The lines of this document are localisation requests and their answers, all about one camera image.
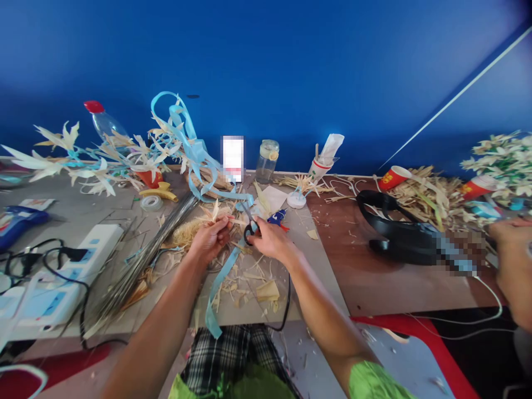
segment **blue wall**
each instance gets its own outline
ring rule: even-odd
[[[40,140],[33,124],[59,132],[66,120],[80,121],[80,146],[98,142],[85,100],[143,134],[155,127],[152,97],[170,90],[199,95],[187,106],[214,157],[221,134],[246,135],[255,168],[261,139],[271,138],[281,145],[278,170],[306,171],[315,143],[337,132],[346,139],[333,170],[361,175],[528,17],[517,0],[6,3],[3,144],[29,151]],[[487,131],[532,130],[530,46],[522,42],[393,163],[456,169]]]

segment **scissors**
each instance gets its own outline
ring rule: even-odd
[[[249,211],[249,209],[244,205],[244,203],[242,202],[242,208],[244,208],[246,214],[248,215],[248,218],[249,218],[249,224],[245,227],[244,229],[244,241],[246,244],[248,244],[250,247],[253,246],[252,243],[250,243],[248,241],[248,236],[254,236],[255,233],[260,233],[260,228],[259,228],[259,225],[257,224],[257,222],[255,221],[255,219],[253,219],[253,216],[251,216],[251,212]],[[256,230],[253,231],[253,227],[252,227],[252,223],[255,223],[255,227],[256,227]]]

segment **glue gun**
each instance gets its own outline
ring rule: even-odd
[[[46,223],[50,215],[44,211],[19,205],[6,207],[0,219],[0,253],[7,251],[27,230]]]
[[[283,229],[285,232],[287,232],[290,229],[281,224],[281,221],[285,218],[286,215],[287,215],[287,211],[285,209],[281,209],[280,211],[277,211],[273,215],[271,215],[268,218],[267,222],[271,224],[276,224],[281,229]]]

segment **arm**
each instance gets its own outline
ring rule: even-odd
[[[493,223],[489,233],[497,242],[497,284],[510,304],[515,323],[532,334],[532,222],[510,219]]]
[[[227,217],[203,226],[172,282],[129,342],[102,398],[157,397],[181,348],[208,263],[229,241]]]
[[[354,364],[377,362],[373,352],[343,315],[318,279],[303,253],[279,227],[257,218],[261,237],[248,240],[266,256],[282,262],[290,272],[298,293],[303,318],[312,331],[340,386],[349,397],[349,376]]]

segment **table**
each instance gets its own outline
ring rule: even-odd
[[[173,192],[178,197],[182,197],[188,191],[188,186],[183,177],[176,172],[165,174],[165,180],[171,183]],[[251,185],[252,181],[253,176],[247,176],[243,184],[243,189],[244,191],[255,194],[253,185]],[[285,192],[291,191],[289,187],[280,187],[280,189]],[[28,245],[35,245],[45,239],[56,237],[65,239],[65,245],[75,248],[92,227],[98,223],[119,224],[127,231],[126,236],[122,239],[123,244],[120,245],[122,248],[115,254],[113,261],[106,266],[91,287],[88,305],[88,314],[90,314],[90,309],[94,306],[95,302],[117,281],[121,269],[124,267],[124,259],[134,254],[141,246],[146,245],[153,238],[159,228],[157,216],[162,214],[168,215],[176,204],[169,200],[164,200],[165,205],[160,211],[147,213],[140,208],[140,201],[134,201],[134,198],[138,198],[139,195],[131,187],[116,188],[116,197],[106,197],[105,194],[101,196],[82,195],[78,190],[79,185],[73,188],[70,186],[70,178],[68,176],[45,178],[25,187],[17,188],[12,193],[0,195],[0,206],[19,204],[26,198],[55,198],[57,202],[47,211],[67,220],[66,222],[50,221],[46,225],[31,229],[14,245],[12,250],[15,252],[22,250]],[[197,207],[187,220],[202,214],[202,210]],[[307,230],[315,228],[309,210],[307,208],[299,211],[293,209],[288,210],[285,225],[290,228],[290,238],[306,253],[309,263],[324,283],[326,289],[332,295],[339,308],[347,314],[347,307],[321,242],[312,241],[306,233]],[[237,261],[239,270],[246,270],[252,267],[259,258],[260,254],[254,250],[253,254],[245,257],[243,262]],[[156,269],[159,270],[159,267],[163,267],[166,262],[167,254],[163,254],[157,263]],[[222,293],[221,304],[217,313],[217,319],[220,325],[272,323],[282,320],[287,298],[288,272],[279,262],[269,258],[264,258],[259,263],[259,267],[261,267],[268,278],[270,276],[276,278],[280,292],[278,312],[274,313],[270,309],[264,315],[264,309],[268,303],[258,303],[254,298],[250,298],[247,304],[241,301],[241,307],[237,309],[229,294]],[[148,296],[129,307],[111,324],[101,329],[99,331],[100,336],[94,337],[94,342],[91,342],[90,345],[97,344],[98,341],[104,339],[105,335],[131,334],[135,332],[157,303],[175,270],[176,268],[161,277],[151,287]],[[254,274],[258,273],[256,270],[250,272]],[[198,320],[198,326],[204,326],[207,298],[215,276],[215,274],[207,275],[207,279],[196,302],[191,326],[195,326],[196,320]],[[250,282],[250,290],[254,291],[254,287],[261,283],[255,281]],[[292,301],[287,320],[299,320],[301,319],[301,314],[297,305],[297,295],[293,287],[291,292]],[[12,339],[33,339],[34,337],[30,333],[31,331],[24,326],[18,326],[12,335]],[[40,332],[38,339],[78,335],[79,322],[78,318],[75,317],[68,327]]]
[[[348,186],[326,176],[340,193]],[[357,184],[360,190],[376,190],[373,179]],[[455,277],[437,267],[400,264],[382,258],[367,245],[378,234],[365,221],[351,199],[326,204],[335,193],[307,196],[318,232],[351,316],[413,313],[431,310],[497,306],[492,294],[473,278]],[[482,268],[481,278],[501,300],[495,270]]]

